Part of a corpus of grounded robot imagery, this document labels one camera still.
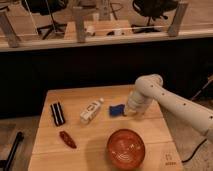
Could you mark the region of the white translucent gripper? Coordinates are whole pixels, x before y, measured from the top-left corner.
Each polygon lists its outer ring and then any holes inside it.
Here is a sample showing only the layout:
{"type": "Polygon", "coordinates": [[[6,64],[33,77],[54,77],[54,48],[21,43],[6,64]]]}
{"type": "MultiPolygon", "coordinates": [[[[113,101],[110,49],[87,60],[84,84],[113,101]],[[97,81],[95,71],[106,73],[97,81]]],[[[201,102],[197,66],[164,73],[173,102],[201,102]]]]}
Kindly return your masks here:
{"type": "Polygon", "coordinates": [[[124,107],[125,116],[144,114],[150,105],[150,99],[136,90],[130,92],[127,103],[124,107]]]}

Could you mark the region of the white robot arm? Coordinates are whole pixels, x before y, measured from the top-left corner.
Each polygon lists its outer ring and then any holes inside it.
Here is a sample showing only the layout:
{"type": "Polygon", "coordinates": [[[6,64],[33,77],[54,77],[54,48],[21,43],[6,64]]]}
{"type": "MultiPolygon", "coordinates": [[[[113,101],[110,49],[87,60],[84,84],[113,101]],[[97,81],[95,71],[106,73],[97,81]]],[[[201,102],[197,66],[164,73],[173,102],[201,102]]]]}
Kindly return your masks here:
{"type": "Polygon", "coordinates": [[[166,90],[163,87],[163,79],[158,74],[140,76],[136,79],[128,96],[124,114],[142,115],[153,100],[213,143],[213,110],[166,90]]]}

